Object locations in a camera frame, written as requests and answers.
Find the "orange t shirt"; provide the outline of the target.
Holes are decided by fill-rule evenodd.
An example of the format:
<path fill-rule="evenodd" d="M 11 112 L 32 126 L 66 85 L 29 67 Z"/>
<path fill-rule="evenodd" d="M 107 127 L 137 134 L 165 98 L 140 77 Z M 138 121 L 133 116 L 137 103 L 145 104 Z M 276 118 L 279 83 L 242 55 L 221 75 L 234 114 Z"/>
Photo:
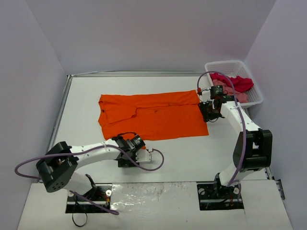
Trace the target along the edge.
<path fill-rule="evenodd" d="M 158 141 L 207 136 L 195 90 L 156 94 L 110 95 L 99 99 L 98 123 L 104 139 L 122 134 Z"/>

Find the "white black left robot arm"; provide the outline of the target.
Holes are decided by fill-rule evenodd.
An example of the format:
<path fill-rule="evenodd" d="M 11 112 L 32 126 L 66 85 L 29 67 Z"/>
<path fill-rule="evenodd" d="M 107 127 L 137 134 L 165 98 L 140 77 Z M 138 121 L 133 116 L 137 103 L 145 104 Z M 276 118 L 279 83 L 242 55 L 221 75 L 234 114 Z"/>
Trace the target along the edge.
<path fill-rule="evenodd" d="M 36 169 L 49 193 L 60 189 L 77 192 L 85 200 L 96 196 L 96 187 L 88 175 L 78 174 L 77 169 L 100 161 L 117 161 L 120 166 L 137 160 L 137 152 L 145 147 L 142 138 L 116 136 L 107 141 L 87 145 L 69 146 L 57 143 L 36 163 Z"/>

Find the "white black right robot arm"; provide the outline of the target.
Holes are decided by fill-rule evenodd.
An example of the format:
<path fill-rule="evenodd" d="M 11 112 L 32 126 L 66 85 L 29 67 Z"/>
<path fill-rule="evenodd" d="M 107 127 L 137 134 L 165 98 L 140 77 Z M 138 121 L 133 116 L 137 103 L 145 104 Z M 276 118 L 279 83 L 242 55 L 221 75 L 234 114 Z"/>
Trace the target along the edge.
<path fill-rule="evenodd" d="M 226 119 L 237 133 L 237 141 L 228 168 L 214 179 L 213 193 L 223 198 L 231 186 L 252 174 L 269 167 L 272 161 L 272 132 L 256 125 L 245 113 L 236 97 L 226 95 L 223 86 L 210 88 L 210 100 L 200 102 L 198 108 L 205 123 Z"/>

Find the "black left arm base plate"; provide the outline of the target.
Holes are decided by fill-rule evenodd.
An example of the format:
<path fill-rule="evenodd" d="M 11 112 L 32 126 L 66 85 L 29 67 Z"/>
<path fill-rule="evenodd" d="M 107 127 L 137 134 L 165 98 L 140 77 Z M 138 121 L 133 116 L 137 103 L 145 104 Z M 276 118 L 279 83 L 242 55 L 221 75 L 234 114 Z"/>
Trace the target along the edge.
<path fill-rule="evenodd" d="M 84 195 L 87 199 L 93 201 L 97 205 L 110 209 L 112 184 L 97 184 L 97 191 L 93 195 Z M 88 201 L 78 198 L 76 195 L 68 192 L 66 210 L 68 214 L 93 214 L 93 213 L 106 213 Z"/>

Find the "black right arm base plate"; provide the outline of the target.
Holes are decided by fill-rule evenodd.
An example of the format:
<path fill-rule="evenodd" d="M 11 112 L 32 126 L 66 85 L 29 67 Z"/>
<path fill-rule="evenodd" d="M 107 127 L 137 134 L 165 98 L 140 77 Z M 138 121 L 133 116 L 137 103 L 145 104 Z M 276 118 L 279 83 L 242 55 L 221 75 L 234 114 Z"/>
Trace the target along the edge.
<path fill-rule="evenodd" d="M 200 211 L 224 211 L 244 209 L 238 197 L 238 186 L 216 188 L 213 182 L 197 183 Z"/>

